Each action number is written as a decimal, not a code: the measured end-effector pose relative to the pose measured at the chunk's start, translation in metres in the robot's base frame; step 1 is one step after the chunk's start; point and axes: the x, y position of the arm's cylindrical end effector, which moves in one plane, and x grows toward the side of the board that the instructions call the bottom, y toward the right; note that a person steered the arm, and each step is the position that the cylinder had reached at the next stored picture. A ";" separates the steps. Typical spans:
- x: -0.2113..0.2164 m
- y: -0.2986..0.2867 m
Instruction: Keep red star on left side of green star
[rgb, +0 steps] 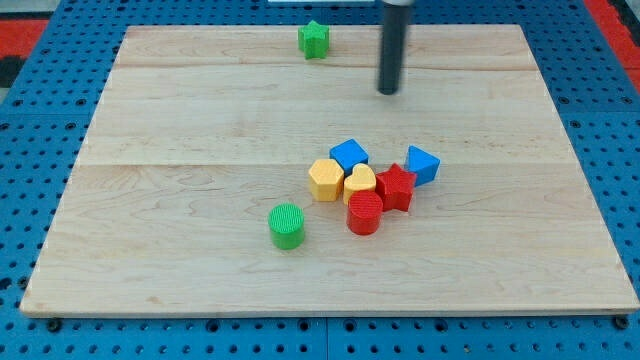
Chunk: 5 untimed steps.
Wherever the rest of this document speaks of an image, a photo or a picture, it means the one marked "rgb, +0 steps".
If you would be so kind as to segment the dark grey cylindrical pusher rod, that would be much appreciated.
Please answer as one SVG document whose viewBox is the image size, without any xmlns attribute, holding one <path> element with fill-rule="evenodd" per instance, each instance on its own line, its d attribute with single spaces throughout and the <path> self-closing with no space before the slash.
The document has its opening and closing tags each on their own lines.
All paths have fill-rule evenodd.
<svg viewBox="0 0 640 360">
<path fill-rule="evenodd" d="M 383 95 L 399 90 L 413 4 L 413 0 L 384 1 L 377 79 L 377 90 Z"/>
</svg>

